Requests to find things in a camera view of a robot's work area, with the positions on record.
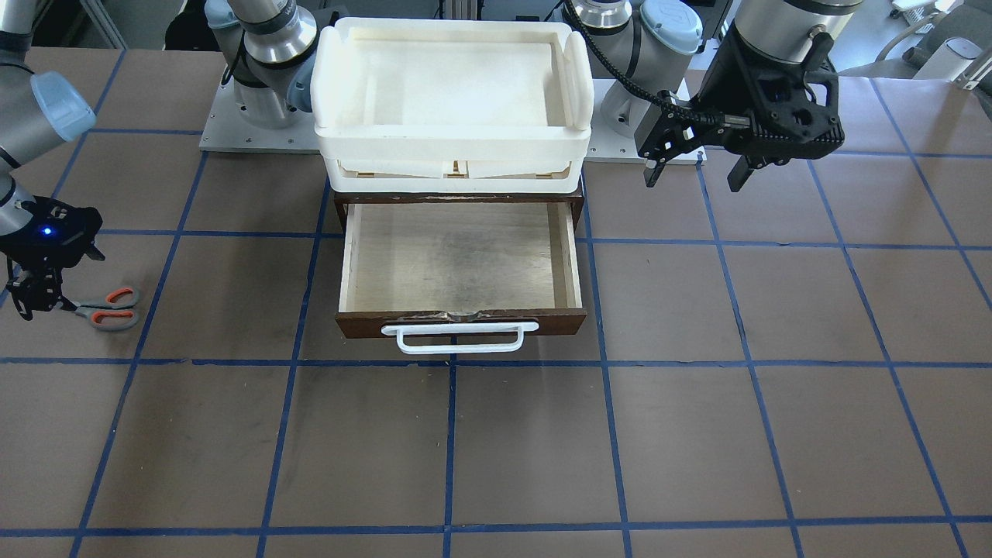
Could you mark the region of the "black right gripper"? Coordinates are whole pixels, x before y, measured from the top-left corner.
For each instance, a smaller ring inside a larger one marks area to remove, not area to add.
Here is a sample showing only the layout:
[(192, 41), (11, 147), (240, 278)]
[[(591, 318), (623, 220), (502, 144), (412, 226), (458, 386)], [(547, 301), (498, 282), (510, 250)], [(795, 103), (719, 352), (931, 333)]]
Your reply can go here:
[(105, 260), (95, 244), (102, 216), (92, 206), (75, 208), (58, 200), (23, 201), (20, 206), (31, 219), (1, 240), (2, 252), (8, 257), (5, 288), (15, 310), (28, 322), (34, 311), (59, 308), (78, 313), (78, 304), (63, 296), (63, 269), (77, 266), (82, 257)]

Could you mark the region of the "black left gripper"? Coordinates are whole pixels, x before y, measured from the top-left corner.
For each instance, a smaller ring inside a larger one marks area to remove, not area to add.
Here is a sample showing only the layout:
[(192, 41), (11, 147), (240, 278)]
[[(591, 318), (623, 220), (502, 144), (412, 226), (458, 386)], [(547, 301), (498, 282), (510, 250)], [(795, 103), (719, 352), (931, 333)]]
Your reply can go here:
[(818, 159), (846, 141), (839, 117), (839, 78), (824, 67), (833, 38), (815, 34), (798, 64), (773, 60), (730, 33), (706, 71), (699, 92), (678, 105), (667, 99), (655, 113), (645, 152), (645, 186), (654, 188), (674, 151), (722, 146), (743, 155), (727, 176), (739, 193), (758, 160)]

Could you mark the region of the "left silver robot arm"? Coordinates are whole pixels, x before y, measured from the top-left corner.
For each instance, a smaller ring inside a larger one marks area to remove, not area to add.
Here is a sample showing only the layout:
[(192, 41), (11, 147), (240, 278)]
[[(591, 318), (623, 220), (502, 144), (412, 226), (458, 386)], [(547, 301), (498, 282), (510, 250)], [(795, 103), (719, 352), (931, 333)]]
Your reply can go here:
[(665, 2), (563, 1), (561, 15), (615, 79), (602, 111), (630, 135), (654, 187), (666, 163), (704, 146), (738, 161), (727, 177), (737, 193), (766, 166), (828, 156), (846, 140), (839, 77), (828, 68), (835, 39), (857, 1), (744, 1), (730, 22), (697, 93), (674, 95), (701, 31), (685, 43), (663, 36)]

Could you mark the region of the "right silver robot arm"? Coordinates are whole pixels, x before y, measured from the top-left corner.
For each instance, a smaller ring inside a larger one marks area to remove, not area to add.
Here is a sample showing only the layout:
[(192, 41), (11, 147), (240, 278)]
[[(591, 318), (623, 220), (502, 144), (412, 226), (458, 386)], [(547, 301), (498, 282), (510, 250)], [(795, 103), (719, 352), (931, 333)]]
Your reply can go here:
[[(136, 321), (117, 308), (120, 293), (95, 306), (63, 294), (63, 271), (82, 258), (102, 261), (95, 238), (102, 216), (92, 206), (72, 206), (32, 195), (13, 177), (15, 169), (95, 127), (84, 96), (61, 74), (36, 73), (26, 64), (33, 39), (35, 2), (2, 3), (2, 254), (5, 285), (24, 320), (54, 308), (86, 315), (93, 326), (109, 318)], [(226, 48), (228, 73), (259, 81), (286, 107), (311, 111), (311, 75), (319, 23), (295, 1), (208, 1), (208, 27)]]

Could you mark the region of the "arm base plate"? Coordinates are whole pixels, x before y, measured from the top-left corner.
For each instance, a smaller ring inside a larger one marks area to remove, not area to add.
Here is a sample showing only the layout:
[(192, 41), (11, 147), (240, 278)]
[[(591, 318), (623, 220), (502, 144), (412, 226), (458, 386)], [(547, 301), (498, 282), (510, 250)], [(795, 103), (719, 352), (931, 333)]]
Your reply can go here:
[[(679, 88), (672, 94), (673, 100), (677, 98), (680, 102), (684, 100), (687, 102), (691, 98), (692, 92), (692, 87), (687, 83), (687, 78), (688, 81), (693, 81), (695, 78), (701, 78), (701, 75), (701, 71), (688, 70), (684, 77), (681, 78)], [(605, 115), (602, 111), (603, 100), (614, 84), (615, 79), (613, 78), (593, 78), (594, 102), (591, 121), (591, 140), (588, 143), (585, 160), (591, 163), (645, 164), (647, 159), (642, 155), (648, 149), (652, 149), (649, 148), (648, 134), (649, 128), (656, 123), (656, 118), (654, 117), (656, 114), (647, 114), (649, 116), (647, 120), (642, 116), (635, 118), (635, 126), (632, 128), (633, 132), (631, 132), (630, 137), (619, 133), (620, 124), (617, 122), (613, 124), (608, 123), (608, 115)], [(692, 148), (687, 153), (676, 150), (674, 151), (674, 155), (665, 157), (666, 159), (663, 163), (667, 166), (705, 164), (708, 161), (708, 155), (704, 147)]]
[(208, 152), (318, 154), (313, 116), (270, 88), (230, 79), (216, 89), (199, 148)]

